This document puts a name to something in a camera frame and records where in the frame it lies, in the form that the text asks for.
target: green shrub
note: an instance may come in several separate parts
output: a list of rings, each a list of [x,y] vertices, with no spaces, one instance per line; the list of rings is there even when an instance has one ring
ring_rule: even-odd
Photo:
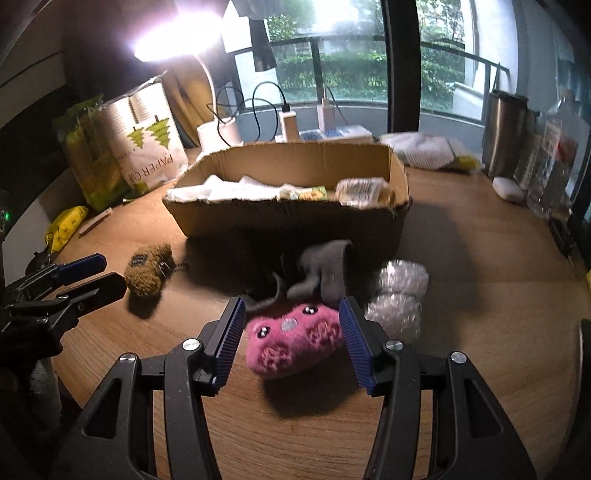
[[[322,76],[338,99],[388,100],[385,53],[341,52],[321,55]],[[451,110],[453,82],[464,81],[465,60],[432,48],[421,49],[421,106]],[[310,53],[277,60],[277,79],[290,101],[315,100]]]

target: white cloth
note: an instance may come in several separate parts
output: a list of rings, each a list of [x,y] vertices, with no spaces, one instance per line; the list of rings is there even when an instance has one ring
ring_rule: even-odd
[[[281,187],[272,187],[262,184],[248,176],[241,178],[240,182],[223,181],[217,175],[211,175],[203,184],[191,187],[170,189],[164,198],[169,202],[194,202],[195,200],[207,200],[208,202],[221,202],[224,200],[272,200],[280,198],[281,192],[297,191],[298,187],[285,184]]]
[[[453,141],[458,146],[462,144],[457,139]],[[445,137],[435,137],[422,132],[405,132],[382,135],[380,142],[389,145],[410,167],[439,170],[455,160],[454,150]]]

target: white lamp base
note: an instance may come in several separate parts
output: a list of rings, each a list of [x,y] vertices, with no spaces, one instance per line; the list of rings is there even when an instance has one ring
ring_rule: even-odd
[[[201,154],[197,158],[198,161],[204,155],[230,148],[226,142],[230,144],[231,147],[241,147],[244,145],[240,136],[240,131],[238,130],[236,119],[224,118],[223,121],[227,123],[219,122],[219,133],[217,132],[217,119],[197,127],[197,135],[199,136],[199,143],[201,144]]]

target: plastic bag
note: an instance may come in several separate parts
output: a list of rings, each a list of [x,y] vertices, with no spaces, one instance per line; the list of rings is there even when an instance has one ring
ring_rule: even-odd
[[[369,303],[365,318],[378,322],[386,335],[412,343],[421,335],[421,302],[411,295],[379,295]]]
[[[60,252],[65,247],[76,230],[82,225],[86,215],[88,215],[88,208],[83,206],[72,207],[61,212],[52,221],[45,234],[45,243],[48,247],[51,247],[51,253]]]
[[[427,293],[429,274],[421,264],[392,260],[380,270],[377,293],[402,292],[422,300]]]
[[[99,95],[77,103],[52,122],[84,198],[97,212],[129,191],[98,121],[101,101]]]
[[[357,208],[390,207],[394,192],[382,178],[343,179],[336,185],[335,199],[343,205]]]
[[[421,301],[428,281],[427,270],[418,263],[388,262],[378,274],[376,297],[365,318],[378,322],[390,338],[412,343],[421,335]]]

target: yellow bag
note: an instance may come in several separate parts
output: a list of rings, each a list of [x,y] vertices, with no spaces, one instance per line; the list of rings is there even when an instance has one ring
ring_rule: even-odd
[[[59,252],[64,248],[72,235],[80,228],[86,215],[88,215],[88,208],[73,207],[64,210],[53,220],[45,234],[45,243],[51,247],[51,253]]]

